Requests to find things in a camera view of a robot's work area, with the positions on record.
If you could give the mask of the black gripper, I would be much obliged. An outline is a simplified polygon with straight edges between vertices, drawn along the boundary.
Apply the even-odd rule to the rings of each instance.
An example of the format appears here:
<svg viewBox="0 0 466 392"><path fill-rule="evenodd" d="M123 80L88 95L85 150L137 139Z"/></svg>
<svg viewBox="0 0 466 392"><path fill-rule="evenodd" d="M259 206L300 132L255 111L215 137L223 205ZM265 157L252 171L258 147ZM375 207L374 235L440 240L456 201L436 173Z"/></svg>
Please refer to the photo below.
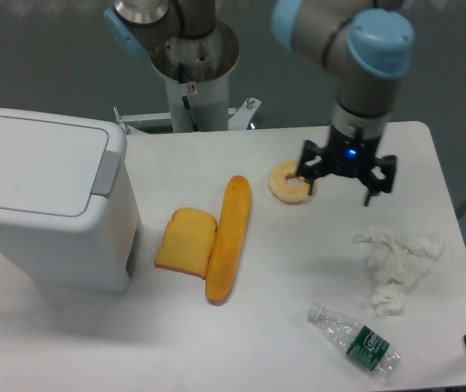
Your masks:
<svg viewBox="0 0 466 392"><path fill-rule="evenodd" d="M315 180L330 174L358 178L367 188L364 203L368 207L373 197L392 192L397 156L376 157L382 137L365 138L365 129L357 128L350 136L335 125L329 126L325 147L305 140L298 160L296 175L308 185L308 194L313 194Z"/></svg>

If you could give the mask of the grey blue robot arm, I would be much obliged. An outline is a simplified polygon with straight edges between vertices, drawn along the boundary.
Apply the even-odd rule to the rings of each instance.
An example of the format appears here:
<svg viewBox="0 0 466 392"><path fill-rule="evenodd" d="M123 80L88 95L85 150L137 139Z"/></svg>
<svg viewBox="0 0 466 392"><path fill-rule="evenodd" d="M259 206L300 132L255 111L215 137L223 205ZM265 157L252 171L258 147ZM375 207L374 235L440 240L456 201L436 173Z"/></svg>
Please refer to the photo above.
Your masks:
<svg viewBox="0 0 466 392"><path fill-rule="evenodd" d="M358 179L369 197L392 191L397 158L377 148L410 68L414 30L398 1L278 1L271 29L290 51L338 80L325 145L306 141L295 174L311 193L334 174ZM229 76L240 56L213 1L114 1L108 30L133 56L148 56L164 78L175 132L224 131Z"/></svg>

